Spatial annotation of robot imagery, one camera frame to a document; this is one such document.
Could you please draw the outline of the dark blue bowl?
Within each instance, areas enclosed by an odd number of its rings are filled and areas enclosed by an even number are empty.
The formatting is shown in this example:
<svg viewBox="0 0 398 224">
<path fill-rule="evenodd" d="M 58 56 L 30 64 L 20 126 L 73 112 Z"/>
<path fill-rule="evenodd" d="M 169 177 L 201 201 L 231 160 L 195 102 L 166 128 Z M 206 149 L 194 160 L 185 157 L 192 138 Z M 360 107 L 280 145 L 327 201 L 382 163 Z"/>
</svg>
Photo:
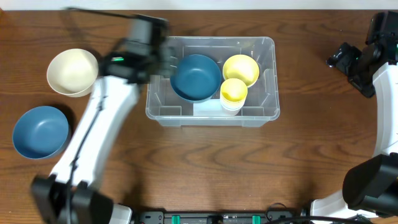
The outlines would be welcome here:
<svg viewBox="0 0 398 224">
<path fill-rule="evenodd" d="M 23 114 L 14 126 L 12 143 L 28 159 L 48 159 L 66 149 L 72 130 L 64 113 L 52 106 L 38 106 Z"/>
<path fill-rule="evenodd" d="M 170 78 L 170 84 L 185 101 L 202 103 L 218 91 L 221 80 L 221 71 L 213 59 L 193 54 L 181 59 L 176 74 Z"/>
</svg>

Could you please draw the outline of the yellow cup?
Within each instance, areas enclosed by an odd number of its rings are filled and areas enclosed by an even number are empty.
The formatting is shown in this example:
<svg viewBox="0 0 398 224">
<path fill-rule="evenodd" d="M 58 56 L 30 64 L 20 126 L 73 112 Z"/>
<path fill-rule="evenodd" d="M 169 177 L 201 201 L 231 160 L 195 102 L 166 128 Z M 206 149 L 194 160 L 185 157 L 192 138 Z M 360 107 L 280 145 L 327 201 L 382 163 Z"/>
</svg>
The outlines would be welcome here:
<svg viewBox="0 0 398 224">
<path fill-rule="evenodd" d="M 221 84 L 220 96 L 230 103 L 240 103 L 246 99 L 248 88 L 246 84 L 238 78 L 229 78 Z"/>
</svg>

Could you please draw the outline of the yellow small bowl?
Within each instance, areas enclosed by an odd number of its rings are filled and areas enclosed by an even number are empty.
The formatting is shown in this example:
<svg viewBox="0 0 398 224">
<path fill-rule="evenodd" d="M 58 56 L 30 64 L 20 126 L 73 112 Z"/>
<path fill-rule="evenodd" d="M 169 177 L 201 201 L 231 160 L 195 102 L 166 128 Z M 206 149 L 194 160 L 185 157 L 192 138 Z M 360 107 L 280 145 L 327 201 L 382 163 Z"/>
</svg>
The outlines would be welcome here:
<svg viewBox="0 0 398 224">
<path fill-rule="evenodd" d="M 248 88 L 252 87 L 260 75 L 257 62 L 247 55 L 234 55 L 228 58 L 222 69 L 223 78 L 237 78 L 242 80 Z"/>
</svg>

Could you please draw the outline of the cream large bowl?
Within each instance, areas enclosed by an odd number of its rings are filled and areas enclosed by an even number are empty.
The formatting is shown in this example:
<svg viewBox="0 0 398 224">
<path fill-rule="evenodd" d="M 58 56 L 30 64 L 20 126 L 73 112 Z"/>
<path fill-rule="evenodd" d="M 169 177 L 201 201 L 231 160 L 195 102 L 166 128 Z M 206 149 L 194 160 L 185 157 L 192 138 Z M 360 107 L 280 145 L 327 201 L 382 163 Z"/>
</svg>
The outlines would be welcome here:
<svg viewBox="0 0 398 224">
<path fill-rule="evenodd" d="M 55 92 L 78 98 L 91 93 L 98 76 L 98 61 L 87 50 L 69 49 L 59 53 L 47 68 L 47 83 Z"/>
</svg>

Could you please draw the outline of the pink cup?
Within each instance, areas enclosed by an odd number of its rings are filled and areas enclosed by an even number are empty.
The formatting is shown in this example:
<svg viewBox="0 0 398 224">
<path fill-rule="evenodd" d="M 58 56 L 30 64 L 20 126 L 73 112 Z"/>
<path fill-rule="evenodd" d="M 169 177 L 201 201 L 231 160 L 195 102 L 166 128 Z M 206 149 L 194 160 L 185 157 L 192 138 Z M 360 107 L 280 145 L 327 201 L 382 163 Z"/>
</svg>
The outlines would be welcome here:
<svg viewBox="0 0 398 224">
<path fill-rule="evenodd" d="M 222 111 L 225 116 L 236 116 L 241 111 L 241 108 L 231 110 L 229 108 L 222 107 Z"/>
</svg>

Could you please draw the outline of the cream white cup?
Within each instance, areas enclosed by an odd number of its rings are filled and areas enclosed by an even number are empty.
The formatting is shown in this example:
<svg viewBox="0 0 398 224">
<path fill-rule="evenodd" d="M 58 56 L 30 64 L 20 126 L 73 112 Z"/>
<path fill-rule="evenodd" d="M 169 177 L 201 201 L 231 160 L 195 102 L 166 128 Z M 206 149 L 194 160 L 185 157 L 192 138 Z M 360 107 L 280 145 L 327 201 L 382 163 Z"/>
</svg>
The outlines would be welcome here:
<svg viewBox="0 0 398 224">
<path fill-rule="evenodd" d="M 245 104 L 245 101 L 240 102 L 230 102 L 220 99 L 221 105 L 225 110 L 228 111 L 239 111 Z"/>
</svg>

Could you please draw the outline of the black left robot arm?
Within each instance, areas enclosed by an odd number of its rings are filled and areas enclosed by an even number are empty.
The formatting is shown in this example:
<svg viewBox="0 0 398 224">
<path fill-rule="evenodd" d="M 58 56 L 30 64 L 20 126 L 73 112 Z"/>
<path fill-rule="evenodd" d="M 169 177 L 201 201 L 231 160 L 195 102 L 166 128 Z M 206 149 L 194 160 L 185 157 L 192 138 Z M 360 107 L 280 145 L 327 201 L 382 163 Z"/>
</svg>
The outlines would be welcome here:
<svg viewBox="0 0 398 224">
<path fill-rule="evenodd" d="M 48 177 L 33 179 L 31 192 L 45 223 L 132 223 L 130 207 L 99 192 L 105 163 L 143 85 L 170 76 L 169 22 L 129 16 L 132 28 L 99 63 L 86 110 L 63 156 Z"/>
</svg>

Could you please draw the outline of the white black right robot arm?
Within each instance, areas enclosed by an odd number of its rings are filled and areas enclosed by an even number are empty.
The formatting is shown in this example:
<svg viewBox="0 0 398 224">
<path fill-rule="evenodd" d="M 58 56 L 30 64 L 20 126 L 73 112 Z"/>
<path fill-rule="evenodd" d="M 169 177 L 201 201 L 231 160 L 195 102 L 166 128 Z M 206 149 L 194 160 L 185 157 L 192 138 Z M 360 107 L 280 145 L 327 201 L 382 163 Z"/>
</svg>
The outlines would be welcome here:
<svg viewBox="0 0 398 224">
<path fill-rule="evenodd" d="M 328 60 L 363 96 L 377 99 L 377 137 L 371 159 L 350 169 L 343 188 L 314 200 L 312 217 L 349 219 L 397 215 L 397 13 L 379 12 L 371 19 L 366 46 L 343 43 Z"/>
</svg>

